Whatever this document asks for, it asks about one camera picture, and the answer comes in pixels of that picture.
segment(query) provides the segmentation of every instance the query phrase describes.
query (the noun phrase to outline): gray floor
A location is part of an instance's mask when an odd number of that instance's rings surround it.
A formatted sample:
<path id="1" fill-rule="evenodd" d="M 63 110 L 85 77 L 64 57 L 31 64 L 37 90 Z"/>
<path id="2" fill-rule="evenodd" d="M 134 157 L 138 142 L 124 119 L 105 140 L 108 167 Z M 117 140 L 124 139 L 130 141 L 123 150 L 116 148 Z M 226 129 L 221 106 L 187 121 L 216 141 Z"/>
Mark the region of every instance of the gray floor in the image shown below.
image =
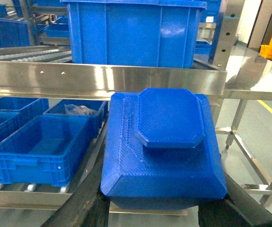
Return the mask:
<path id="1" fill-rule="evenodd" d="M 233 54 L 252 55 L 241 46 L 234 47 Z M 272 101 L 266 102 L 272 108 Z M 217 127 L 230 126 L 238 100 L 225 100 L 220 113 Z M 240 128 L 240 135 L 247 146 L 267 168 L 272 176 L 272 114 L 257 101 L 249 101 L 245 110 Z M 225 147 L 225 135 L 218 135 L 220 151 Z M 250 164 L 242 155 L 236 143 L 227 153 L 222 152 L 222 162 L 225 171 L 237 183 L 261 183 Z M 253 196 L 257 201 L 261 196 Z M 272 213 L 272 204 L 268 208 Z M 188 210 L 188 216 L 160 216 L 160 215 L 133 215 L 110 214 L 110 227 L 198 227 L 198 208 Z M 40 210 L 4 210 L 0 209 L 0 227 L 39 227 L 53 212 Z"/>

